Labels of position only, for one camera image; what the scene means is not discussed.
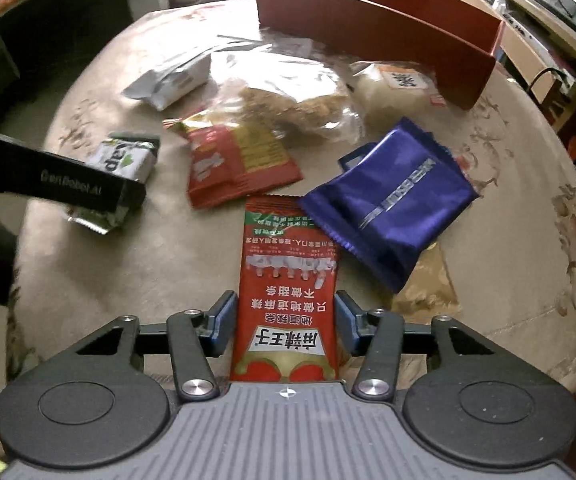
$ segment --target white packet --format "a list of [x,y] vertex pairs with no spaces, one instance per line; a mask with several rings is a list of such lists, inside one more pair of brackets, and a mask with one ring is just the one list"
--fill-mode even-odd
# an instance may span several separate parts
[[404,116],[418,123],[424,115],[446,108],[433,77],[418,64],[359,61],[350,68],[364,122],[377,133],[388,133]]
[[[87,166],[107,171],[131,180],[146,182],[157,161],[158,147],[152,142],[109,137],[101,142],[86,161]],[[93,211],[84,207],[68,206],[69,222],[83,225],[105,235],[124,223],[128,208],[117,206],[113,212]]]
[[146,101],[161,112],[208,81],[210,54],[225,49],[253,48],[259,43],[229,39],[216,41],[217,44],[197,46],[165,60],[130,83],[122,95]]

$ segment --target white label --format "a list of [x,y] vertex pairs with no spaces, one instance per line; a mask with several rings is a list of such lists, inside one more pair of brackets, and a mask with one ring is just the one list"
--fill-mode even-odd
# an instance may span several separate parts
[[258,325],[248,345],[249,352],[297,352],[299,354],[326,355],[319,330],[283,330]]
[[388,86],[393,89],[404,88],[408,90],[425,90],[428,88],[424,77],[409,68],[387,67],[387,70],[381,70],[382,77],[388,83]]

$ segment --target circular pad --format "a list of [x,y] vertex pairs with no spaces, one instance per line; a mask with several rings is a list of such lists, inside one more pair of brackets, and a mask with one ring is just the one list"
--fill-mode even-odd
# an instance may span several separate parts
[[0,395],[0,439],[12,456],[50,469],[97,467],[146,446],[168,421],[164,390],[129,366],[99,373],[91,360],[77,374],[49,364]]
[[440,367],[408,390],[404,418],[429,450],[484,468],[524,468],[566,452],[576,405],[563,386],[537,370],[475,371]]
[[59,424],[86,424],[104,416],[113,404],[113,393],[101,384],[65,383],[41,396],[39,410]]
[[459,394],[463,411],[491,424],[519,422],[532,412],[532,397],[514,384],[488,381],[466,386]]

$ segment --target bread in plastic bag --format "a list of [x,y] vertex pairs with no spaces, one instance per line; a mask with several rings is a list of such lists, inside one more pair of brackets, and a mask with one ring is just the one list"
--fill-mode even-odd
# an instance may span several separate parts
[[424,125],[423,117],[446,108],[430,71],[407,62],[365,62],[351,66],[354,97],[367,128],[388,133],[402,117]]
[[225,68],[211,73],[219,85],[208,108],[213,123],[254,121],[279,138],[295,129],[349,142],[363,135],[345,83],[322,63],[270,52],[220,52],[212,58]]

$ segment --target green snack packet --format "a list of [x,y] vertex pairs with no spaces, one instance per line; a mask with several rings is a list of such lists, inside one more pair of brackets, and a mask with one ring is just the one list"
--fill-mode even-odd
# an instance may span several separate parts
[[[131,180],[146,182],[159,153],[159,137],[118,132],[103,140],[86,164],[98,170]],[[113,212],[93,211],[69,206],[66,218],[105,235],[124,223],[128,208],[118,206]]]

